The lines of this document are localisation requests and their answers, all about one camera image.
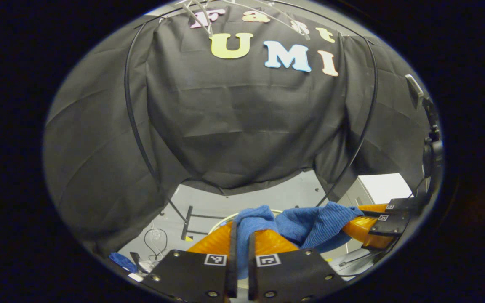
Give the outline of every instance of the black cloth backdrop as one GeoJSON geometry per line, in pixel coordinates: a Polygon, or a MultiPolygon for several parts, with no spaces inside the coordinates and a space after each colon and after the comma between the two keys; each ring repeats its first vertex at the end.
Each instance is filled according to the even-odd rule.
{"type": "MultiPolygon", "coordinates": [[[[276,21],[247,23],[245,8],[226,5],[212,23],[249,32],[250,52],[237,59],[211,53],[204,29],[180,14],[148,23],[131,57],[130,89],[141,140],[158,173],[141,157],[125,105],[127,52],[142,16],[100,42],[59,89],[44,136],[46,184],[62,219],[92,252],[121,249],[167,205],[179,184],[217,194],[241,194],[313,169],[328,190],[346,165],[368,118],[374,70],[364,39],[292,15],[310,41],[276,21]],[[325,27],[335,43],[315,30],[325,27]],[[265,40],[289,50],[309,48],[311,72],[265,67],[265,40]],[[338,77],[324,74],[317,50],[334,55],[338,77]]],[[[289,20],[274,10],[265,11],[289,20]]],[[[357,175],[399,172],[414,190],[423,176],[424,110],[410,100],[406,74],[416,73],[396,51],[371,38],[378,66],[378,96],[365,142],[348,174],[329,196],[341,197],[357,175]]]]}

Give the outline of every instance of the white wire hanger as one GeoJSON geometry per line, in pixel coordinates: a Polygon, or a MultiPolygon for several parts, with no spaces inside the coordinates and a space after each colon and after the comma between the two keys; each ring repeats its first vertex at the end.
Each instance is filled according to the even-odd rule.
{"type": "MultiPolygon", "coordinates": [[[[186,4],[185,4],[185,3],[183,3],[183,9],[184,9],[185,11],[187,11],[187,13],[188,13],[190,16],[192,16],[192,17],[193,17],[193,18],[194,18],[194,19],[195,19],[195,20],[198,22],[198,24],[199,24],[199,25],[201,25],[201,26],[202,26],[202,28],[204,28],[204,29],[207,31],[207,34],[208,34],[209,38],[211,38],[211,37],[212,37],[212,35],[213,35],[212,28],[211,28],[211,20],[210,20],[209,18],[207,18],[207,28],[206,28],[206,27],[203,25],[203,23],[202,23],[202,22],[201,22],[201,21],[198,19],[198,17],[196,17],[196,15],[194,15],[194,13],[193,13],[193,12],[190,10],[190,6],[192,6],[193,4],[196,4],[197,6],[199,6],[199,7],[200,7],[200,9],[201,9],[201,10],[202,10],[202,12],[204,13],[204,15],[205,15],[205,16],[207,16],[208,14],[207,14],[206,8],[207,8],[207,6],[208,6],[209,2],[211,2],[211,1],[213,1],[213,0],[207,0],[207,1],[206,1],[206,3],[205,3],[205,5],[202,5],[202,4],[201,4],[200,2],[198,2],[197,0],[184,0],[184,1],[179,2],[179,3],[187,2],[186,4]]],[[[222,2],[226,2],[226,3],[228,3],[228,4],[233,4],[233,5],[241,6],[241,7],[243,7],[243,8],[248,8],[248,9],[250,9],[250,10],[254,10],[254,8],[251,8],[250,6],[246,6],[246,5],[244,5],[244,4],[237,3],[235,0],[220,0],[220,1],[222,1],[222,2]]],[[[301,26],[301,23],[300,23],[300,22],[298,22],[298,21],[296,21],[295,19],[291,18],[289,15],[287,15],[287,14],[286,14],[284,11],[282,11],[281,9],[279,9],[279,8],[275,7],[275,6],[274,6],[274,3],[273,3],[274,1],[273,1],[273,2],[270,2],[270,3],[264,3],[264,2],[262,2],[262,1],[260,1],[260,0],[251,0],[251,1],[258,2],[258,3],[259,3],[259,4],[261,4],[261,5],[269,6],[270,8],[272,8],[272,9],[274,9],[274,10],[276,10],[276,11],[279,11],[279,12],[280,12],[282,15],[286,16],[286,17],[287,17],[287,18],[288,18],[288,19],[289,19],[289,20],[290,20],[290,21],[291,21],[291,22],[292,22],[294,25],[296,25],[298,29],[295,29],[293,26],[291,26],[291,25],[289,25],[289,24],[285,23],[284,21],[281,21],[281,20],[279,20],[279,19],[277,19],[277,18],[275,18],[275,17],[273,17],[273,16],[271,16],[271,15],[267,14],[266,12],[262,12],[262,11],[260,11],[260,12],[258,12],[258,13],[260,13],[260,14],[262,14],[262,15],[265,15],[265,16],[269,17],[270,19],[273,19],[273,20],[275,20],[275,21],[278,21],[278,22],[282,23],[283,25],[286,25],[287,27],[289,27],[289,29],[292,29],[293,31],[295,31],[295,32],[296,32],[296,33],[298,33],[299,35],[304,36],[304,38],[306,38],[306,40],[310,40],[310,36],[308,36],[308,33],[306,33],[306,32],[303,30],[303,28],[302,28],[302,26],[301,26]]]]}

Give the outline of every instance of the yellow letter u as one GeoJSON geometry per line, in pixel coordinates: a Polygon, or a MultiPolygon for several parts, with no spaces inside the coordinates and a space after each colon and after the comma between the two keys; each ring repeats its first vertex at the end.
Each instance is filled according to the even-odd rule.
{"type": "Polygon", "coordinates": [[[237,33],[235,37],[240,39],[238,50],[227,49],[227,38],[230,36],[228,33],[215,33],[210,37],[213,55],[222,59],[235,59],[248,54],[250,51],[250,38],[254,37],[254,35],[251,33],[237,33]]]}

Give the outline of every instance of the blue towel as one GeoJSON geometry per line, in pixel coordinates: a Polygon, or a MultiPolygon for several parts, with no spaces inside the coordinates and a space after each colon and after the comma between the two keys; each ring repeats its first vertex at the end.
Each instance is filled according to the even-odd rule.
{"type": "Polygon", "coordinates": [[[248,238],[253,232],[272,229],[278,232],[274,215],[267,205],[241,211],[233,224],[237,224],[237,278],[248,277],[248,238]]]}
{"type": "Polygon", "coordinates": [[[356,207],[330,201],[325,207],[286,209],[276,219],[267,205],[241,211],[234,223],[237,224],[237,278],[248,277],[248,238],[253,232],[272,229],[301,249],[313,247],[325,253],[351,239],[342,228],[359,215],[363,213],[356,207]]]}
{"type": "Polygon", "coordinates": [[[117,263],[119,266],[126,268],[129,272],[132,272],[134,274],[138,272],[138,267],[134,263],[132,263],[130,259],[120,253],[112,252],[111,255],[109,255],[109,258],[117,263]]]}

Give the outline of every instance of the blue object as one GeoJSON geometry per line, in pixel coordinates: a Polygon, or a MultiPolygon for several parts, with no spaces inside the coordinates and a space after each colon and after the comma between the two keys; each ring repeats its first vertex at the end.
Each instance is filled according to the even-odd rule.
{"type": "Polygon", "coordinates": [[[301,249],[313,247],[319,253],[325,253],[351,239],[342,232],[342,228],[363,214],[356,207],[345,207],[331,201],[325,207],[286,209],[276,219],[267,205],[241,211],[235,217],[237,278],[248,277],[248,239],[253,232],[272,229],[301,249]]]}
{"type": "Polygon", "coordinates": [[[112,252],[111,255],[109,255],[109,258],[129,272],[132,272],[134,274],[138,272],[138,267],[134,263],[132,263],[130,259],[120,253],[112,252]]]}
{"type": "Polygon", "coordinates": [[[278,232],[274,215],[267,205],[241,211],[234,220],[237,224],[237,278],[248,277],[248,239],[258,230],[272,229],[278,232]]]}

